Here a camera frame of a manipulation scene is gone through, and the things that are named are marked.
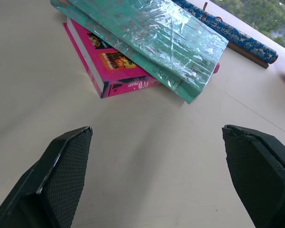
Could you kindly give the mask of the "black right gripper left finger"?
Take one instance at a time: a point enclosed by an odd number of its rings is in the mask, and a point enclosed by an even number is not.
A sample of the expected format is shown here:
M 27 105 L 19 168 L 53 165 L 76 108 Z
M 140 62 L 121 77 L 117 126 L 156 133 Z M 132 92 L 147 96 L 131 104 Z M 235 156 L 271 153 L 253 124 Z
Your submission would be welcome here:
M 55 138 L 0 206 L 0 228 L 69 228 L 85 185 L 93 131 Z

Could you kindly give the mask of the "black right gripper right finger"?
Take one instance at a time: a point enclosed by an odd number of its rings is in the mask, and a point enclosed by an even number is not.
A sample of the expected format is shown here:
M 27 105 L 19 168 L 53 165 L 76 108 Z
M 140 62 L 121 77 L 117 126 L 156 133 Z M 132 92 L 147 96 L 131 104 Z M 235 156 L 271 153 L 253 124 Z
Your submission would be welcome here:
M 256 228 L 285 228 L 285 146 L 274 136 L 222 128 L 233 186 Z

